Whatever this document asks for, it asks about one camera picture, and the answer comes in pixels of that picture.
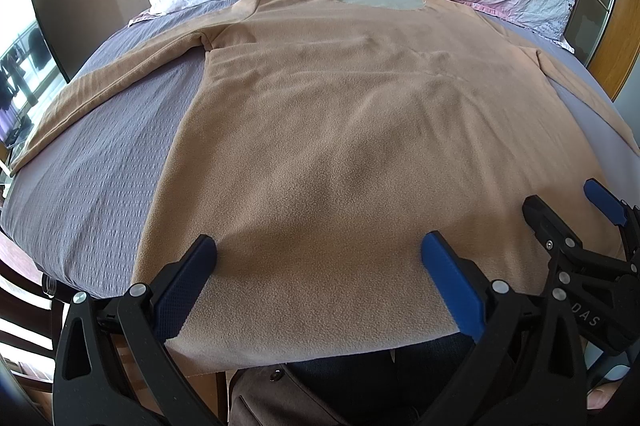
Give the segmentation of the person's right hand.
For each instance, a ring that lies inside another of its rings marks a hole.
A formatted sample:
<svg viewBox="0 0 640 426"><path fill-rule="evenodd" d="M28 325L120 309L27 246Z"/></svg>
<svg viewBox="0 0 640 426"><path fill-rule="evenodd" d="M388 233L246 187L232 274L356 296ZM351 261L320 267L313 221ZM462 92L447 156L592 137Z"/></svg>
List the person's right hand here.
<svg viewBox="0 0 640 426"><path fill-rule="evenodd" d="M620 387L620 380L617 382L606 383L589 391L587 396L587 409L600 410L603 409L615 394L617 388Z"/></svg>

